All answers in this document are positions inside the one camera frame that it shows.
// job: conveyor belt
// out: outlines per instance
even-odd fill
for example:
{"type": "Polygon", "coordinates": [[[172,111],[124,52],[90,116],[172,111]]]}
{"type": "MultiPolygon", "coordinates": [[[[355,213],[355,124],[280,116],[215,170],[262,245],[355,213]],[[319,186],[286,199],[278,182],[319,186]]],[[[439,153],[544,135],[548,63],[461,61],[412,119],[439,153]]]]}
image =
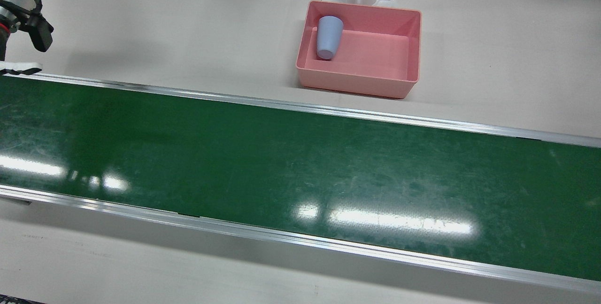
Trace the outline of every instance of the conveyor belt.
{"type": "Polygon", "coordinates": [[[601,281],[601,148],[13,77],[0,124],[6,186],[601,281]]]}

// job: pink plastic bin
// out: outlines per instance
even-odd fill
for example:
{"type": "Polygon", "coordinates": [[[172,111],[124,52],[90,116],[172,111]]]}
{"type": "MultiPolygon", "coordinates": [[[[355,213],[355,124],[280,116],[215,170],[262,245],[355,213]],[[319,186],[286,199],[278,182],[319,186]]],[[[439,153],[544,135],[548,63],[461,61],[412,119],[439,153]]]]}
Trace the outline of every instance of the pink plastic bin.
{"type": "Polygon", "coordinates": [[[296,68],[305,87],[405,98],[419,79],[421,12],[335,2],[309,3],[296,68]],[[336,56],[317,57],[317,24],[344,22],[336,56]]]}

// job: blue plastic cup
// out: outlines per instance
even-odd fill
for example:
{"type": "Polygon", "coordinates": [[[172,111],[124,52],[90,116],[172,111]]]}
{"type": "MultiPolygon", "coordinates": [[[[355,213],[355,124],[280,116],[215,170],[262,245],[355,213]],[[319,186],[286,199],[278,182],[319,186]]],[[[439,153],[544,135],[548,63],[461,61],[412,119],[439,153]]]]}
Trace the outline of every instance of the blue plastic cup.
{"type": "Polygon", "coordinates": [[[324,16],[317,26],[317,56],[331,60],[338,51],[343,22],[336,16],[324,16]]]}

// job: blue cap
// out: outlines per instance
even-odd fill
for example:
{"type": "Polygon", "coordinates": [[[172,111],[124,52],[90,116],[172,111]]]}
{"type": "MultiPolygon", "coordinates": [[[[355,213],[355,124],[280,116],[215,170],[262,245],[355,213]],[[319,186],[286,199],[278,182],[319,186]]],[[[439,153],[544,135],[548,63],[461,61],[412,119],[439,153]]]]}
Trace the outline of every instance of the blue cap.
{"type": "Polygon", "coordinates": [[[317,26],[317,56],[331,60],[338,51],[343,22],[335,16],[324,16],[317,26]]]}

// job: blue cup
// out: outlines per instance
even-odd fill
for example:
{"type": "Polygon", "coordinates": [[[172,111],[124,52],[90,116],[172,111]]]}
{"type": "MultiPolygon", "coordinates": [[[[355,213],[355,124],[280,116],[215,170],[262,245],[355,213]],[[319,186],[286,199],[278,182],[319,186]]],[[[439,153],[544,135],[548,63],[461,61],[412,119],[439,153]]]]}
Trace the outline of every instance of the blue cup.
{"type": "Polygon", "coordinates": [[[331,60],[338,51],[343,22],[335,16],[324,16],[317,26],[317,56],[331,60]]]}

